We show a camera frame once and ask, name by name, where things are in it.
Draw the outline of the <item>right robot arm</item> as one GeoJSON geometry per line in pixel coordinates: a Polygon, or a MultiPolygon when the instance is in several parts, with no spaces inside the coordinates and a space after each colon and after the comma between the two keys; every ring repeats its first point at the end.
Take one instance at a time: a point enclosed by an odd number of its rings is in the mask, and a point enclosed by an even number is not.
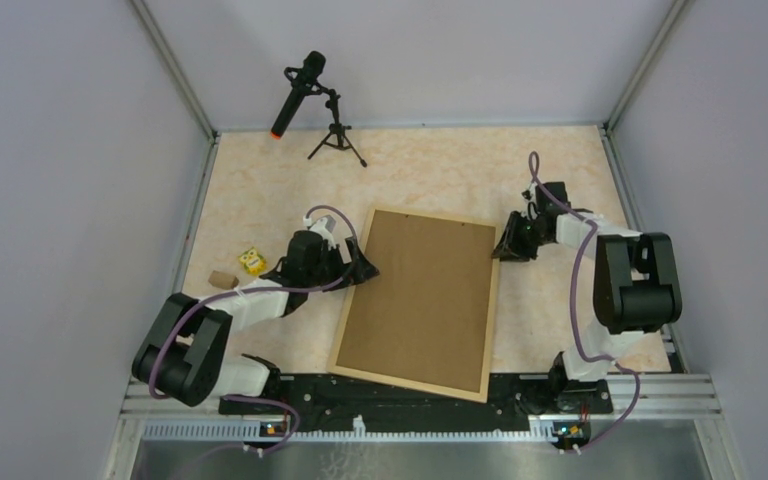
{"type": "Polygon", "coordinates": [[[560,412],[572,412],[587,388],[603,380],[617,360],[644,335],[676,322],[682,296],[671,238],[615,225],[587,209],[575,209],[562,182],[538,184],[522,193],[523,211],[510,213],[492,256],[528,262],[550,243],[576,252],[573,272],[594,263],[594,318],[585,329],[571,319],[574,344],[558,354],[548,374],[546,397],[560,412]]]}

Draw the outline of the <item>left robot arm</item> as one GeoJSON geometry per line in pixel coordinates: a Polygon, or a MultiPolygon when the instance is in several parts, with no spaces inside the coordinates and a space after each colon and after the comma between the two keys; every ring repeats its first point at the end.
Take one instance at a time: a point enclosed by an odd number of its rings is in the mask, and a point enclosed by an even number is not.
{"type": "Polygon", "coordinates": [[[252,355],[231,357],[232,333],[286,317],[313,293],[363,284],[379,269],[354,237],[344,258],[333,236],[300,230],[277,266],[240,288],[197,299],[182,292],[163,303],[131,365],[131,374],[156,399],[172,398],[195,407],[211,395],[241,394],[257,413],[279,404],[280,386],[269,379],[274,365],[252,355]]]}

